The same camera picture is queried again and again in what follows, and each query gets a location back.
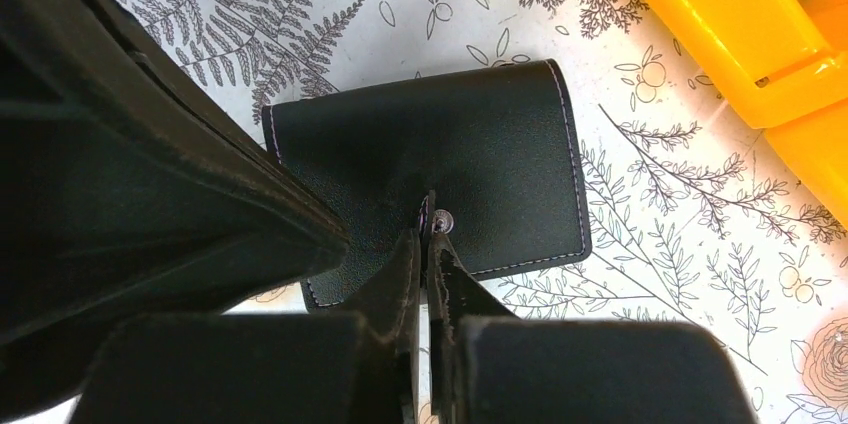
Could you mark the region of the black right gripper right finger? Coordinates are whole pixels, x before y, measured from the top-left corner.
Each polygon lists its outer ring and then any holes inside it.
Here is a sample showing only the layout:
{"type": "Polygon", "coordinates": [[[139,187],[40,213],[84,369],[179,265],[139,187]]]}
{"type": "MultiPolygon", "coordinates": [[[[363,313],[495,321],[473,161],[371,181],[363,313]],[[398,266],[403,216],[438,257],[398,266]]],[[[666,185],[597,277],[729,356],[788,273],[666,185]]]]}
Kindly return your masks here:
{"type": "Polygon", "coordinates": [[[444,423],[752,423],[724,351],[676,322],[526,320],[428,246],[431,408],[444,423]]]}

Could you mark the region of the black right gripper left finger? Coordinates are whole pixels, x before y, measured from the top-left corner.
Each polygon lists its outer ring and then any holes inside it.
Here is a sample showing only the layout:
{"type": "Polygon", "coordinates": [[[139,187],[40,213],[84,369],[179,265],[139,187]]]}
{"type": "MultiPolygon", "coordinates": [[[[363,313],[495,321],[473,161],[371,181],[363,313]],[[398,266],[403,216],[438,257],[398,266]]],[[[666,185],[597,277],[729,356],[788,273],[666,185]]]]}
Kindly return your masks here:
{"type": "Polygon", "coordinates": [[[340,306],[152,314],[99,351],[75,423],[400,423],[418,384],[416,231],[340,306]]]}

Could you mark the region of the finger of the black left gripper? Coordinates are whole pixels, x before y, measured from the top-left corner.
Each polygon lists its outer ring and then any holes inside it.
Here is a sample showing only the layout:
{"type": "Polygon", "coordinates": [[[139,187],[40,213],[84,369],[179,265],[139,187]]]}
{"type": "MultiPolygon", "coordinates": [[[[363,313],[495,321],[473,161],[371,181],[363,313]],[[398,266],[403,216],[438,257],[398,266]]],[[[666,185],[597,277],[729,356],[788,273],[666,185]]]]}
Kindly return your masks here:
{"type": "Polygon", "coordinates": [[[63,401],[119,321],[221,311],[349,240],[115,0],[1,0],[3,401],[63,401]]]}

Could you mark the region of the black leather card holder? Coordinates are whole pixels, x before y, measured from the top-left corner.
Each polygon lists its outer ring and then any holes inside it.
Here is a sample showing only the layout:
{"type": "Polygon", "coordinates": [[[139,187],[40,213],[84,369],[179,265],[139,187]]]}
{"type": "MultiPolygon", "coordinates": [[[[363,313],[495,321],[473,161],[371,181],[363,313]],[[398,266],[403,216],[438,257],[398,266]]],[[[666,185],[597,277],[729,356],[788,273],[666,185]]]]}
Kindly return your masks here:
{"type": "Polygon", "coordinates": [[[355,293],[399,234],[448,212],[461,263],[489,280],[592,250],[579,139],[552,59],[265,107],[268,151],[341,219],[343,263],[301,284],[308,309],[355,293]]]}

